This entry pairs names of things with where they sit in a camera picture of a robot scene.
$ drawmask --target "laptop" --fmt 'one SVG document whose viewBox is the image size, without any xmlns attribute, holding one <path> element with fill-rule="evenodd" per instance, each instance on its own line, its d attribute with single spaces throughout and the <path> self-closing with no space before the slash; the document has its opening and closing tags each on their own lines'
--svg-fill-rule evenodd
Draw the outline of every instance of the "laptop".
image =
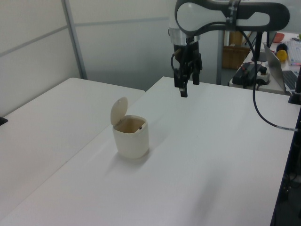
<svg viewBox="0 0 301 226">
<path fill-rule="evenodd" d="M 271 75 L 274 77 L 274 79 L 277 81 L 284 92 L 295 90 L 297 82 L 297 76 L 295 75 L 295 73 L 292 71 L 282 71 L 280 60 L 269 49 L 269 47 L 267 47 L 267 45 L 263 45 L 267 56 L 269 72 L 271 73 Z"/>
</svg>

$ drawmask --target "white table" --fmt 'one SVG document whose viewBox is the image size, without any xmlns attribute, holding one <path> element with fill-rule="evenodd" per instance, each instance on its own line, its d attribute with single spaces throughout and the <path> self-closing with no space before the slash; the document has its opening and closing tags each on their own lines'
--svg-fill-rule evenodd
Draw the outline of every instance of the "white table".
<svg viewBox="0 0 301 226">
<path fill-rule="evenodd" d="M 120 97 L 144 91 L 68 79 L 5 118 L 0 126 L 0 220 L 110 123 Z"/>
<path fill-rule="evenodd" d="M 282 40 L 282 42 L 285 41 L 289 41 L 291 38 L 295 38 L 298 35 L 297 34 L 292 34 L 292 33 L 283 33 L 285 35 L 284 39 Z M 264 46 L 263 44 L 265 43 L 266 40 L 266 32 L 263 33 L 262 36 L 262 42 L 261 42 L 261 51 L 264 52 Z M 278 43 L 272 43 L 270 49 L 273 51 L 276 51 L 277 45 L 279 45 Z M 252 52 L 250 51 L 250 53 L 248 54 L 248 56 L 246 57 L 246 59 L 244 60 L 245 62 L 251 62 L 252 61 Z M 267 72 L 269 72 L 269 66 L 267 62 L 262 63 L 262 66 L 267 68 Z M 297 74 L 299 73 L 299 69 L 300 66 L 295 66 L 295 65 L 290 65 L 288 63 L 288 61 L 285 61 L 283 63 L 281 63 L 281 68 L 282 71 L 287 71 L 287 70 L 291 70 L 293 72 L 296 72 Z M 259 87 L 259 91 L 263 91 L 263 92 L 269 92 L 269 93 L 277 93 L 277 94 L 285 94 L 285 92 L 282 90 L 282 88 L 279 86 L 279 84 L 277 83 L 277 81 L 274 79 L 274 77 L 272 75 L 270 75 L 269 77 L 270 82 L 268 85 L 262 85 Z M 243 86 L 240 85 L 236 85 L 232 83 L 232 79 L 229 82 L 229 86 L 230 87 L 237 87 L 237 88 L 242 88 Z M 253 86 L 248 86 L 247 89 L 253 89 Z"/>
<path fill-rule="evenodd" d="M 147 156 L 120 157 L 109 126 L 0 225 L 269 226 L 293 133 L 259 118 L 251 90 L 189 82 L 188 95 L 162 78 L 127 112 L 149 122 Z M 256 97 L 295 127 L 300 106 Z"/>
</svg>

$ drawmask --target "white wall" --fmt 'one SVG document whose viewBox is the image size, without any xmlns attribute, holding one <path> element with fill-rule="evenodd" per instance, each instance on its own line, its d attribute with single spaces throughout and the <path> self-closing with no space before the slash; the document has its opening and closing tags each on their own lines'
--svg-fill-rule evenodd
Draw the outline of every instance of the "white wall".
<svg viewBox="0 0 301 226">
<path fill-rule="evenodd" d="M 1 0 L 0 31 L 0 116 L 79 77 L 60 0 Z"/>
<path fill-rule="evenodd" d="M 89 80 L 149 89 L 173 77 L 165 0 L 69 0 Z M 200 80 L 216 83 L 218 32 L 201 36 Z"/>
</svg>

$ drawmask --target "yellow ball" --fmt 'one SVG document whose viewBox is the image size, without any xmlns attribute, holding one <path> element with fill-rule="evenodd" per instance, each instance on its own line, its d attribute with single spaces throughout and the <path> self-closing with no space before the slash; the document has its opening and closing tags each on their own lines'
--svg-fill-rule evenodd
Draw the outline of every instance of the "yellow ball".
<svg viewBox="0 0 301 226">
<path fill-rule="evenodd" d="M 285 50 L 279 50 L 276 54 L 280 61 L 285 61 L 287 59 L 287 53 Z"/>
</svg>

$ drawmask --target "bin lid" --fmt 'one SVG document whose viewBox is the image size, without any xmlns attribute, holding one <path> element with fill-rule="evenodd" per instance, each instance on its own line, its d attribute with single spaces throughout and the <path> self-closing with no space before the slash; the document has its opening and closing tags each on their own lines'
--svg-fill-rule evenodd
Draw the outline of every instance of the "bin lid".
<svg viewBox="0 0 301 226">
<path fill-rule="evenodd" d="M 111 109 L 111 124 L 116 126 L 127 113 L 127 98 L 117 100 Z"/>
</svg>

